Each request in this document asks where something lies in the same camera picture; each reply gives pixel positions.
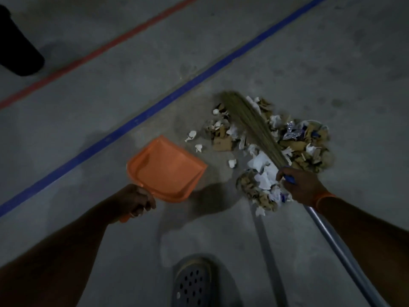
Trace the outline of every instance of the trash pile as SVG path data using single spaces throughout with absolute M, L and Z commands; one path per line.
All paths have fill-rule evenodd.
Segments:
M 274 114 L 274 107 L 263 98 L 254 100 L 247 96 L 247 101 L 263 117 L 269 125 L 271 134 L 279 144 L 283 155 L 289 165 L 297 169 L 303 169 L 319 173 L 334 163 L 334 156 L 325 146 L 329 140 L 329 129 L 315 120 L 297 120 L 289 114 Z M 261 151 L 258 146 L 251 144 L 251 138 L 246 138 L 245 132 L 230 123 L 229 113 L 223 104 L 213 109 L 215 119 L 209 120 L 204 125 L 204 132 L 212 141 L 215 151 L 232 151 L 236 146 L 250 154 L 253 159 L 247 165 L 249 167 L 238 178 L 236 185 L 257 205 L 256 215 L 265 215 L 266 211 L 277 211 L 280 206 L 292 201 L 281 182 L 275 180 L 278 172 L 277 167 Z M 191 131 L 186 141 L 196 136 Z M 230 168 L 234 168 L 237 160 L 230 160 Z

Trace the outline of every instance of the orange dustpan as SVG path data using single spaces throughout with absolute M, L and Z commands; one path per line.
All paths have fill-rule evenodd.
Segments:
M 168 203 L 186 200 L 206 168 L 204 162 L 163 135 L 154 139 L 126 164 L 132 181 Z M 126 216 L 120 221 L 126 222 L 128 219 L 129 216 Z

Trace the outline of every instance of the red line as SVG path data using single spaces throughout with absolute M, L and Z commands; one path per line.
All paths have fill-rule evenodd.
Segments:
M 183 0 L 176 5 L 164 10 L 163 12 L 159 13 L 157 16 L 150 18 L 146 22 L 144 22 L 141 25 L 136 26 L 134 29 L 124 33 L 123 35 L 120 35 L 116 39 L 110 41 L 109 43 L 105 44 L 104 46 L 101 46 L 100 48 L 96 49 L 95 51 L 91 52 L 89 55 L 78 59 L 76 61 L 73 61 L 69 65 L 65 66 L 64 68 L 61 68 L 54 73 L 51 73 L 48 77 L 43 78 L 42 80 L 35 82 L 31 84 L 30 86 L 22 89 L 19 92 L 16 92 L 15 94 L 12 94 L 11 96 L 8 96 L 7 98 L 3 99 L 0 101 L 0 110 L 8 107 L 12 103 L 21 100 L 24 97 L 27 97 L 29 94 L 32 94 L 36 90 L 48 85 L 49 83 L 55 81 L 56 79 L 62 77 L 63 75 L 67 74 L 68 72 L 71 72 L 72 70 L 78 68 L 79 66 L 87 63 L 88 61 L 91 61 L 92 59 L 100 56 L 101 54 L 105 53 L 109 49 L 117 46 L 118 44 L 121 44 L 125 42 L 126 40 L 130 39 L 134 35 L 137 35 L 138 33 L 145 31 L 147 28 L 155 25 L 156 23 L 164 20 L 165 18 L 169 17 L 170 15 L 176 13 L 177 11 L 180 11 L 181 9 L 184 9 L 186 6 L 189 4 L 192 4 L 197 0 Z

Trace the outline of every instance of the blue line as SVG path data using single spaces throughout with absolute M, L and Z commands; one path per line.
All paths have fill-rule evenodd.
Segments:
M 199 74 L 198 76 L 196 76 L 195 78 L 193 78 L 192 80 L 184 84 L 182 87 L 178 88 L 177 90 L 172 92 L 170 95 L 166 96 L 165 98 L 160 100 L 158 103 L 148 108 L 143 113 L 139 114 L 135 118 L 128 121 L 126 124 L 122 125 L 118 129 L 116 129 L 115 131 L 107 135 L 104 139 L 93 144 L 88 149 L 79 153 L 73 159 L 69 160 L 64 165 L 60 166 L 59 168 L 54 170 L 49 175 L 37 181 L 32 186 L 29 186 L 24 191 L 14 196 L 12 199 L 3 203 L 0 206 L 0 217 L 12 211 L 14 208 L 21 205 L 24 201 L 38 194 L 40 191 L 45 189 L 51 183 L 58 180 L 63 175 L 67 174 L 68 172 L 73 170 L 75 167 L 82 164 L 84 161 L 90 159 L 96 153 L 105 149 L 108 145 L 112 144 L 113 142 L 118 140 L 120 137 L 122 137 L 124 134 L 128 133 L 129 131 L 134 129 L 136 126 L 146 121 L 148 118 L 153 116 L 155 113 L 159 112 L 161 109 L 165 108 L 170 103 L 174 102 L 177 98 L 187 93 L 188 91 L 190 91 L 191 89 L 193 89 L 194 87 L 196 87 L 197 85 L 199 85 L 200 83 L 202 83 L 203 81 L 211 77 L 213 74 L 223 69 L 225 66 L 232 63 L 235 59 L 243 56 L 249 50 L 253 49 L 255 46 L 260 44 L 262 41 L 269 38 L 277 31 L 283 29 L 286 25 L 293 22 L 298 17 L 305 14 L 310 9 L 317 6 L 323 1 L 324 0 L 312 0 L 310 3 L 305 4 L 303 7 L 301 7 L 300 9 L 296 10 L 294 13 L 292 13 L 288 17 L 281 20 L 278 24 L 272 26 L 267 31 L 264 31 L 262 34 L 255 37 L 253 40 L 249 41 L 247 44 L 244 44 L 242 47 L 238 48 L 236 51 L 232 52 L 230 55 L 228 55 L 227 57 L 223 58 L 222 60 L 214 64 L 213 66 L 208 68 L 206 71 L 202 72 L 201 74 Z

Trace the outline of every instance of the bracelet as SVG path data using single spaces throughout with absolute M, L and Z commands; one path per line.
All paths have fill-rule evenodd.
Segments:
M 326 198 L 326 197 L 335 197 L 337 198 L 336 195 L 334 195 L 333 193 L 330 193 L 329 191 L 325 191 L 324 193 L 320 193 L 317 196 L 314 197 L 313 200 L 313 207 L 315 208 L 316 211 L 320 211 L 318 209 L 318 204 L 320 203 L 321 199 Z

